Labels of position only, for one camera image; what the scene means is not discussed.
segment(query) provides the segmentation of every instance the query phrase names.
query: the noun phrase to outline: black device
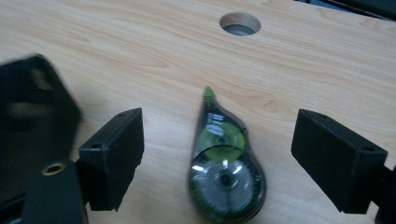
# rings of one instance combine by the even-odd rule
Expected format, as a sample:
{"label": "black device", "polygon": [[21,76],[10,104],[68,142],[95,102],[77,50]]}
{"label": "black device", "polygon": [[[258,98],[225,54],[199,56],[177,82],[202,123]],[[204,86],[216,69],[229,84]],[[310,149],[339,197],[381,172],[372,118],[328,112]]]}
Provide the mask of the black device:
{"label": "black device", "polygon": [[87,223],[118,210],[142,160],[142,110],[116,115],[68,160],[80,112],[42,55],[0,66],[0,223]]}
{"label": "black device", "polygon": [[396,223],[396,169],[384,166],[388,152],[337,121],[300,110],[293,157],[340,212],[365,214],[373,201],[376,224]]}
{"label": "black device", "polygon": [[395,0],[295,0],[321,7],[361,14],[387,21],[396,21]]}

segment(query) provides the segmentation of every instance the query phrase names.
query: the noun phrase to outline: round hole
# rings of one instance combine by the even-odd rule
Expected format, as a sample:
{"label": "round hole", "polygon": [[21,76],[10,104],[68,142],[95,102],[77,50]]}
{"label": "round hole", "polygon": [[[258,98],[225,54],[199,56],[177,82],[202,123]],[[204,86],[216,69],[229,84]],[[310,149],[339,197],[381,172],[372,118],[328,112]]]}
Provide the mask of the round hole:
{"label": "round hole", "polygon": [[56,175],[64,170],[65,165],[61,162],[53,163],[41,171],[42,175]]}
{"label": "round hole", "polygon": [[374,152],[375,151],[375,148],[373,148],[373,147],[362,147],[362,148],[363,148],[363,150],[369,151],[369,152]]}
{"label": "round hole", "polygon": [[220,177],[220,183],[226,188],[229,188],[233,184],[231,178],[228,175],[222,175]]}
{"label": "round hole", "polygon": [[254,35],[262,25],[259,19],[245,12],[233,12],[221,17],[221,28],[232,35]]}
{"label": "round hole", "polygon": [[92,146],[91,146],[91,148],[99,148],[99,147],[101,147],[102,146],[102,144],[100,144],[100,143],[95,143],[95,144],[93,144]]}
{"label": "round hole", "polygon": [[219,138],[219,143],[220,143],[221,145],[224,145],[224,144],[225,144],[225,138],[224,138],[223,136]]}

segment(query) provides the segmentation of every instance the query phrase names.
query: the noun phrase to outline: screw hole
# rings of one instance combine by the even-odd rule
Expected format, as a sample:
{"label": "screw hole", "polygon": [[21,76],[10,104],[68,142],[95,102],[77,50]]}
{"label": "screw hole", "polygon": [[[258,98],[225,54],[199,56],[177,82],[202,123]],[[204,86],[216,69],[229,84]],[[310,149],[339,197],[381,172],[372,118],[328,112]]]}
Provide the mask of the screw hole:
{"label": "screw hole", "polygon": [[362,147],[362,148],[363,148],[363,150],[369,151],[369,152],[374,152],[375,151],[375,148],[373,148],[373,147]]}
{"label": "screw hole", "polygon": [[53,163],[41,171],[42,175],[56,175],[64,170],[65,165],[61,162]]}
{"label": "screw hole", "polygon": [[102,144],[100,144],[100,143],[95,143],[95,144],[93,144],[92,146],[91,146],[91,148],[99,148],[99,147],[101,147],[102,146]]}
{"label": "screw hole", "polygon": [[254,35],[262,28],[259,19],[244,12],[226,14],[221,17],[219,24],[232,35]]}

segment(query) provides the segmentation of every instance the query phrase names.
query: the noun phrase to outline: wood grain surface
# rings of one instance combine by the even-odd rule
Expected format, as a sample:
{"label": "wood grain surface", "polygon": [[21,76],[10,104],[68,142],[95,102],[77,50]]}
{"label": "wood grain surface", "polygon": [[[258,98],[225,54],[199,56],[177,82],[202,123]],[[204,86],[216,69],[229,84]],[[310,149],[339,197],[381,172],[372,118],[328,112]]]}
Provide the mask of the wood grain surface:
{"label": "wood grain surface", "polygon": [[[255,35],[219,19],[256,16]],[[396,163],[396,23],[290,0],[0,2],[0,60],[45,55],[83,113],[73,152],[121,111],[142,107],[146,151],[120,211],[91,223],[206,223],[189,198],[204,87],[247,125],[268,181],[249,223],[374,223],[338,213],[291,156],[299,108],[336,119]]]}

